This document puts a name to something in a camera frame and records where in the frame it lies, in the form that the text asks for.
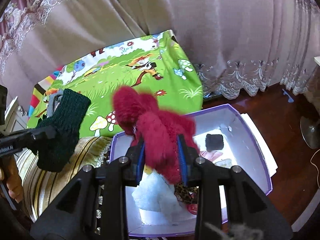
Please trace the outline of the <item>person left hand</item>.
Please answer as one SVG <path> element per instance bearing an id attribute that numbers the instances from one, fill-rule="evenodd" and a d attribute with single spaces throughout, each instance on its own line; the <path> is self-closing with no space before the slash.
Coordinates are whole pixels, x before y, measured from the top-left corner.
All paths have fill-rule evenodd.
<path id="1" fill-rule="evenodd" d="M 4 157 L 1 164 L 1 181 L 5 180 L 9 196 L 17 203 L 23 199 L 22 180 L 14 156 Z"/>

